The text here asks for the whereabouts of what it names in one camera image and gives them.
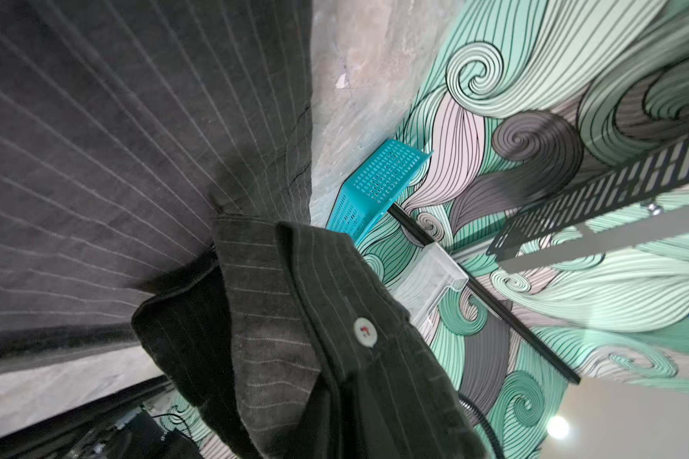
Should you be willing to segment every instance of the swirl patterned wallpaper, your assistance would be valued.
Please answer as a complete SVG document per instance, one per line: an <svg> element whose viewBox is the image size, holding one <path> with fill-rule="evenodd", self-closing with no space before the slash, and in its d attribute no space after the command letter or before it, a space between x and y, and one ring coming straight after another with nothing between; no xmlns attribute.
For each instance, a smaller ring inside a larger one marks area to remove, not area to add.
<svg viewBox="0 0 689 459"><path fill-rule="evenodd" d="M689 0L466 2L396 138L433 151L397 202L454 255L568 184L689 148ZM657 201L689 205L689 187ZM647 215L635 205L588 225ZM358 248L386 285L420 250L387 215ZM458 259L581 375L689 392L689 234L519 274ZM538 457L566 381L467 290L421 331L506 457Z"/></svg>

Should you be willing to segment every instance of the white mesh basket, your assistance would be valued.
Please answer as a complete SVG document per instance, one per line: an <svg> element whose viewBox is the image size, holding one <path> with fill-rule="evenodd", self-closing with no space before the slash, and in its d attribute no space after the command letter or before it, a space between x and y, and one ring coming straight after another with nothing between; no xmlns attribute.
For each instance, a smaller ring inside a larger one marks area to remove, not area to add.
<svg viewBox="0 0 689 459"><path fill-rule="evenodd" d="M420 327L439 305L447 289L460 291L467 274L438 243L431 243L409 264L392 288L393 298L411 313L411 324Z"/></svg>

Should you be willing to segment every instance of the black cable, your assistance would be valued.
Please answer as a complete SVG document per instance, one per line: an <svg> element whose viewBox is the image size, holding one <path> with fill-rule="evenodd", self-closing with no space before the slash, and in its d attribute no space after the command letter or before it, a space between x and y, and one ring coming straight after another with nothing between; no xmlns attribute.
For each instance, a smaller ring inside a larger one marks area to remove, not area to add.
<svg viewBox="0 0 689 459"><path fill-rule="evenodd" d="M490 425L490 422L488 422L487 417L485 417L485 414L480 411L478 406L472 400L468 399L466 395L462 394L461 392L457 392L457 394L459 395L459 401L462 402L462 406L475 415L475 417L478 419L478 422L483 427L483 430L485 430L485 434L490 441L490 446L492 446L492 451L495 453L495 459L505 459L503 447L500 445L500 441L498 441L497 435L495 435L495 431L492 429L492 426Z"/></svg>
<svg viewBox="0 0 689 459"><path fill-rule="evenodd" d="M186 419L184 419L183 417L177 415L176 413L163 413L163 414L159 414L158 416L152 416L152 418L154 418L154 419L155 419L155 418L162 418L162 417L164 417L164 416L171 416L171 417L175 417L175 418L181 419L181 422L184 424L184 427L186 427L186 431L189 433L189 440L194 441L194 436L193 436L193 434L192 434L192 429L191 429L191 427L189 427L189 424L186 423Z"/></svg>

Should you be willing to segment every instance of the fabric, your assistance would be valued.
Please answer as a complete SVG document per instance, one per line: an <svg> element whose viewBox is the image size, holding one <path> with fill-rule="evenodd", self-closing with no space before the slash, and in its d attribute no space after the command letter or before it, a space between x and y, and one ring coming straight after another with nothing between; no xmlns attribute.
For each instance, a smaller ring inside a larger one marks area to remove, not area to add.
<svg viewBox="0 0 689 459"><path fill-rule="evenodd" d="M291 446L320 372L276 250L275 226L225 216L214 224L232 317L231 354L240 419L266 457Z"/></svg>
<svg viewBox="0 0 689 459"><path fill-rule="evenodd" d="M192 288L178 289L173 305L164 308L149 300L133 325L156 363L233 452L257 457L249 450L252 442L274 445L261 451L266 457L482 457L484 448L449 377L349 236L239 216L221 217L216 228L224 276L217 268L202 274ZM275 275L251 273L240 267L243 263ZM207 311L210 317L189 324L192 316ZM281 317L299 319L305 334L297 320L290 321L295 327L280 326ZM373 347L355 336L359 317L377 331ZM227 346L221 363L203 345L210 335ZM265 386L257 392L247 387L254 378L263 384L274 378L311 384L317 366L306 361L309 349L321 368L311 394L296 394L288 384L281 384L288 389ZM292 371L297 366L310 371ZM211 381L224 389L215 389ZM234 422L231 407L237 407ZM278 430L282 419L291 426ZM233 438L226 431L239 433L240 425L249 437ZM259 429L267 427L282 437L261 436Z"/></svg>
<svg viewBox="0 0 689 459"><path fill-rule="evenodd" d="M0 357L127 324L217 208L309 221L310 28L309 0L0 0Z"/></svg>

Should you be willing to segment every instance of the metal rod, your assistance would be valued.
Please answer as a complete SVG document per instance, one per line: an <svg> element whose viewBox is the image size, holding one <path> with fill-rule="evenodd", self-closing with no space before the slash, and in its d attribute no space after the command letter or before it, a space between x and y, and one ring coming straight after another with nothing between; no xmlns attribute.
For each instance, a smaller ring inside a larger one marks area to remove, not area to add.
<svg viewBox="0 0 689 459"><path fill-rule="evenodd" d="M409 234L413 236L420 244L427 245L434 242L433 238L423 230L411 217L406 214L401 207L397 204L393 204L388 209L388 213L395 218L395 220L404 227ZM579 384L582 378L573 370L569 365L567 365L561 358L551 350L542 340L533 334L531 329L529 329L523 322L521 322L518 317L516 317L508 308L506 308L496 297L485 289L478 281L473 278L468 271L459 265L462 271L465 271L468 276L467 288L472 290L472 292L480 298L488 308L492 309L493 312L500 317L505 323L508 324L510 328L515 330L515 332L521 336L533 349L539 353L544 359L546 359L551 366L556 369L559 374L564 376L567 381L572 384Z"/></svg>

